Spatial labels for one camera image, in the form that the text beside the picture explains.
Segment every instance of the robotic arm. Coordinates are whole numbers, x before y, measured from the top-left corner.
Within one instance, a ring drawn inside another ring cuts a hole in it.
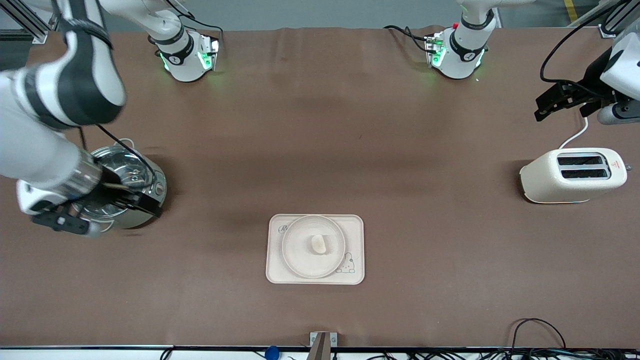
[[[67,52],[50,63],[0,72],[0,175],[19,179],[20,209],[56,230],[99,233],[97,224],[69,215],[77,200],[159,216],[158,201],[123,186],[58,132],[115,120],[126,96],[97,0],[56,0],[54,11]]]
[[[186,30],[169,9],[184,0],[98,0],[105,11],[143,28],[160,49],[165,69],[178,81],[200,79],[213,70],[219,50],[218,39]],[[27,0],[27,4],[51,11],[48,0]]]
[[[434,34],[428,56],[431,65],[452,79],[464,79],[471,75],[486,49],[486,41],[496,26],[493,8],[518,6],[535,0],[456,0],[462,7],[460,24]]]
[[[640,19],[620,33],[613,46],[598,57],[576,84],[558,82],[540,95],[536,120],[586,103],[580,114],[600,110],[601,124],[640,122]]]

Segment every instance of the white toaster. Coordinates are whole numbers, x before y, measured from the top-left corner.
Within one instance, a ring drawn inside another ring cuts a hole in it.
[[[620,155],[601,147],[549,151],[520,170],[524,195],[540,204],[584,202],[627,181]]]

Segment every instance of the brown tablecloth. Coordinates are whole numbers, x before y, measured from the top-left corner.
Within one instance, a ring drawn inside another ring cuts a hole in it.
[[[163,167],[166,211],[88,240],[30,224],[0,179],[0,343],[297,345],[331,330],[341,345],[506,345],[538,316],[570,347],[636,347],[638,175],[579,205],[518,189],[521,166],[581,127],[573,110],[533,118],[540,64],[566,32],[499,29],[460,81],[386,30],[228,33],[220,71],[194,83],[163,70],[146,34],[112,34],[129,100],[108,128]],[[549,76],[580,79],[609,44],[578,32]],[[29,61],[64,50],[51,36]],[[595,122],[572,145],[640,166],[639,138]],[[277,213],[360,215],[364,282],[271,284]],[[557,346],[536,325],[520,335]]]

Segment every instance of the black cable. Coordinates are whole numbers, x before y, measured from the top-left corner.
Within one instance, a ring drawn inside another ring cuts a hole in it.
[[[424,47],[422,47],[420,44],[418,44],[418,40],[415,39],[415,36],[413,35],[413,33],[411,32],[411,29],[407,26],[404,28],[404,30],[409,33],[409,37],[411,37],[411,40],[413,40],[413,43],[418,47],[418,49],[424,51],[425,53],[429,53],[429,54],[435,54],[436,52],[434,50],[428,50],[425,49]]]
[[[82,142],[82,148],[84,149],[84,151],[89,151],[86,146],[86,138],[84,137],[84,130],[81,127],[78,128],[78,133],[80,133],[80,141]]]
[[[168,360],[169,357],[171,356],[171,353],[173,352],[173,348],[174,347],[170,347],[170,348],[166,348],[162,354],[160,354],[160,360]]]
[[[598,354],[596,354],[596,356],[593,357],[586,354],[578,354],[576,351],[570,351],[570,350],[559,350],[559,349],[553,349],[553,348],[546,349],[546,350],[549,352],[555,353],[558,356],[564,355],[564,356],[575,357],[577,359],[606,360],[604,357],[601,357]]]
[[[618,15],[618,14],[619,14],[619,13],[620,13],[624,8],[626,8],[629,4],[630,4],[630,2],[629,2],[629,3],[627,3],[625,6],[622,6],[622,7],[621,7],[621,8],[620,8],[620,9],[619,9],[619,10],[618,10],[614,15],[611,15],[611,18],[616,17],[616,16],[617,16],[617,15]],[[629,11],[627,11],[627,13],[626,13],[625,15],[622,15],[622,16],[620,17],[620,19],[618,19],[618,21],[617,21],[615,24],[613,24],[613,26],[611,26],[611,27],[610,27],[610,29],[615,28],[616,26],[620,25],[620,23],[621,23],[623,20],[625,20],[625,18],[626,18],[627,16],[629,16],[629,14],[630,14],[632,11],[634,11],[638,6],[640,6],[640,3],[636,3],[633,7],[631,7],[631,9],[630,9]],[[603,33],[605,33],[605,34],[608,34],[608,35],[615,35],[615,34],[616,34],[615,32],[613,32],[613,31],[611,31],[611,30],[607,30],[607,24],[608,24],[608,22],[607,22],[607,23],[605,23],[605,24],[602,24],[602,32],[603,32]]]
[[[195,23],[197,23],[197,24],[200,24],[200,25],[202,25],[202,26],[206,26],[206,27],[208,27],[208,28],[212,28],[212,29],[218,29],[218,30],[220,30],[220,37],[224,36],[224,32],[225,32],[225,31],[224,31],[224,30],[222,30],[222,28],[221,28],[221,27],[219,27],[219,26],[206,24],[206,23],[204,23],[204,22],[202,22],[202,21],[196,20],[194,17],[193,17],[193,18],[192,18],[192,17],[189,17],[188,15],[185,15],[185,14],[183,14],[183,13],[180,13],[180,15],[178,15],[178,17],[186,17],[187,19],[189,19],[189,20],[191,20],[191,21],[193,21],[193,22],[195,22]]]
[[[182,11],[180,11],[177,7],[175,7],[175,5],[171,2],[171,0],[164,0],[167,4],[169,4],[175,11],[177,11],[179,14],[183,14],[184,16],[188,17],[189,19],[194,19],[195,16],[193,15],[193,13],[191,13],[191,11],[187,10],[187,14],[183,13]]]
[[[546,321],[546,320],[542,320],[540,318],[526,318],[524,320],[522,320],[517,326],[516,329],[513,331],[513,341],[511,342],[511,350],[509,351],[509,356],[506,357],[509,360],[511,360],[511,357],[513,356],[513,351],[516,347],[516,339],[518,337],[518,330],[521,326],[523,326],[524,324],[526,324],[527,322],[531,322],[531,321],[535,321],[535,322],[541,322],[544,323],[546,325],[548,325],[549,327],[551,327],[551,329],[553,329],[558,336],[560,336],[560,340],[562,341],[562,348],[566,348],[566,342],[564,340],[564,336],[562,336],[562,334],[560,333],[560,331],[558,329],[556,329],[555,326],[553,326],[550,322]]]
[[[113,134],[111,134],[109,131],[107,131],[107,129],[105,129],[102,125],[97,125],[97,127],[100,130],[102,130],[103,133],[107,134],[108,137],[112,138],[116,143],[118,143],[118,145],[120,145],[123,148],[127,149],[127,151],[129,151],[133,156],[135,156],[140,161],[142,161],[142,163],[149,169],[149,171],[151,171],[151,183],[150,184],[144,184],[144,185],[140,185],[140,186],[128,186],[128,187],[130,189],[132,189],[132,190],[140,190],[140,189],[144,189],[144,188],[146,188],[148,186],[155,185],[156,180],[157,180],[156,171],[151,167],[151,165],[149,165],[149,163],[145,160],[144,156],[140,156],[137,152],[133,151],[130,147],[126,146],[126,144],[121,142],[120,139],[118,139],[117,137],[113,136]]]
[[[387,360],[397,360],[397,359],[396,359],[396,358],[394,358],[394,356],[393,356],[393,355],[391,355],[391,353],[390,353],[390,352],[388,352],[388,351],[385,351],[385,356],[386,356]]]
[[[397,30],[397,31],[400,31],[406,37],[414,37],[416,40],[424,40],[424,37],[421,38],[421,37],[416,37],[415,35],[409,35],[409,33],[407,33],[404,29],[400,28],[399,26],[387,25],[383,29]]]
[[[424,350],[421,350],[420,352],[429,354],[428,357],[420,354],[425,360],[433,359],[434,357],[439,357],[443,360],[456,360],[455,357],[457,357],[459,360],[466,360],[464,357],[456,354],[455,352],[451,352],[446,349],[426,348]]]
[[[602,98],[603,95],[600,95],[594,91],[592,91],[591,89],[588,89],[578,83],[576,83],[575,81],[571,81],[571,80],[567,80],[567,79],[549,79],[545,77],[545,68],[547,67],[547,63],[549,62],[549,60],[551,60],[551,57],[553,57],[553,55],[556,53],[556,51],[562,46],[562,44],[564,44],[565,41],[567,41],[571,36],[573,36],[573,34],[575,34],[576,32],[578,32],[580,29],[582,29],[584,26],[586,26],[587,24],[589,24],[591,21],[601,17],[602,15],[606,14],[607,12],[611,11],[612,9],[614,9],[615,7],[622,5],[623,3],[627,3],[631,0],[620,0],[618,1],[616,4],[605,8],[603,10],[600,10],[599,12],[595,13],[594,15],[592,15],[590,18],[588,18],[587,20],[585,20],[584,22],[582,22],[582,24],[578,25],[575,29],[571,30],[569,32],[569,34],[567,34],[564,38],[562,38],[562,40],[560,40],[560,42],[557,43],[557,45],[553,48],[553,50],[551,50],[551,52],[549,53],[549,55],[547,55],[547,58],[545,58],[545,61],[543,61],[542,66],[540,67],[540,79],[546,83],[568,83],[571,84],[573,86],[576,86],[578,88],[581,88],[582,90],[588,92],[591,95],[594,95],[596,97]]]
[[[423,37],[418,37],[418,36],[415,36],[415,35],[411,32],[411,29],[410,29],[408,26],[407,26],[407,27],[405,27],[404,29],[401,29],[401,28],[399,28],[399,27],[397,27],[397,26],[395,26],[395,25],[387,25],[387,26],[385,26],[385,27],[384,27],[384,29],[398,30],[398,31],[400,31],[404,36],[410,37],[410,38],[413,40],[413,43],[414,43],[414,44],[415,44],[415,45],[416,45],[420,50],[424,51],[425,53],[429,53],[429,54],[435,54],[435,53],[436,53],[434,50],[428,50],[428,49],[425,49],[423,46],[421,46],[421,45],[418,43],[418,40],[420,40],[420,41],[425,41],[425,39],[424,39],[425,37],[433,36],[433,34],[427,34],[427,35],[424,35]]]
[[[213,29],[218,29],[220,30],[220,36],[223,35],[223,33],[225,32],[224,30],[222,30],[221,27],[219,26],[215,26],[215,25],[210,25],[210,24],[206,24],[202,21],[199,21],[196,19],[195,15],[193,15],[193,13],[189,10],[187,10],[187,13],[183,13],[180,9],[178,9],[172,2],[171,0],[164,0],[167,4],[169,4],[177,13],[178,13],[178,17],[186,17],[187,19],[196,22],[202,26],[206,26],[208,28],[213,28]]]

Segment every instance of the plate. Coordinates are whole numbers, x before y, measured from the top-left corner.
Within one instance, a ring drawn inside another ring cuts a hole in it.
[[[311,238],[322,235],[324,254],[311,248]],[[334,272],[344,260],[344,233],[333,220],[320,215],[307,215],[291,223],[282,238],[282,257],[296,274],[318,279]]]

